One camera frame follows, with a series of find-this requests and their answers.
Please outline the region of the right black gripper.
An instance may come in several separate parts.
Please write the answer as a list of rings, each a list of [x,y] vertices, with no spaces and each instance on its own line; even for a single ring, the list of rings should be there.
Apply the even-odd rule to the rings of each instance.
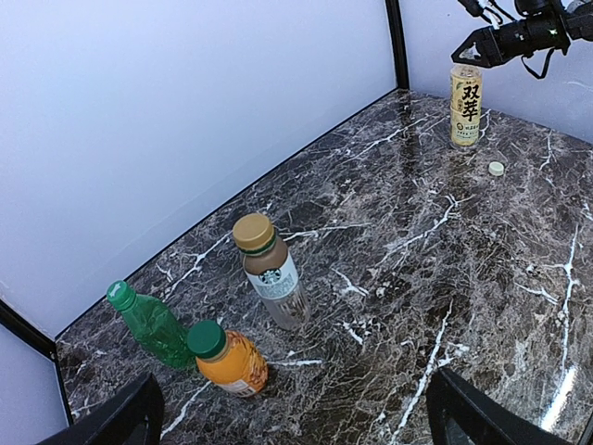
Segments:
[[[493,67],[493,60],[511,60],[526,53],[524,20],[517,20],[495,29],[477,29],[451,55],[458,64],[483,69]]]

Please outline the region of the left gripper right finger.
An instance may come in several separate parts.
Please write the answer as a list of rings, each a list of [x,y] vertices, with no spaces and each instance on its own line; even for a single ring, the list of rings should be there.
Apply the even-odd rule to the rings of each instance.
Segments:
[[[491,400],[448,367],[426,390],[434,444],[564,444],[561,439]]]

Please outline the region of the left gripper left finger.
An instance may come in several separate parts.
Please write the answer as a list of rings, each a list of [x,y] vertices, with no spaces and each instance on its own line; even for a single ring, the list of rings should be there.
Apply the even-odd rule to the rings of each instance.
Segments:
[[[158,381],[145,373],[80,422],[41,444],[159,444],[163,416]]]

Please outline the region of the yellow tea bottle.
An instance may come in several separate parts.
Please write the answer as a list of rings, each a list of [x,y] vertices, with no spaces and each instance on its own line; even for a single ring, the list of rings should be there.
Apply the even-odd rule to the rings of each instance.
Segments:
[[[456,64],[450,71],[450,143],[474,146],[479,138],[483,79],[471,65]]]

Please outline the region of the pale yellow bottle cap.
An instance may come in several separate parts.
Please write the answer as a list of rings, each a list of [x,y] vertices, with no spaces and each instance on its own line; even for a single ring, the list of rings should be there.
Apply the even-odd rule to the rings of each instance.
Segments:
[[[492,161],[488,164],[488,172],[496,177],[502,176],[505,172],[505,166],[498,161]]]

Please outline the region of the brown coffee bottle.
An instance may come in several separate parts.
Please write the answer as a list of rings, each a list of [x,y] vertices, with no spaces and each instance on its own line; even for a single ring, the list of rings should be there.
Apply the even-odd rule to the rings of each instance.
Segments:
[[[246,277],[272,319],[282,329],[296,330],[309,320],[309,302],[296,264],[270,218],[250,213],[233,226]]]

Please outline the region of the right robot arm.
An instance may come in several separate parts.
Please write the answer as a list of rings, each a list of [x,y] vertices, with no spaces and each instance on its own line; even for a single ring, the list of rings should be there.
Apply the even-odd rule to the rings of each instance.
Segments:
[[[541,72],[526,67],[538,80],[546,77],[555,51],[566,54],[571,42],[592,40],[592,3],[573,1],[516,1],[513,16],[495,1],[463,1],[466,11],[488,23],[473,31],[452,53],[458,64],[483,69],[502,66],[516,57],[521,61],[535,52],[547,52]]]

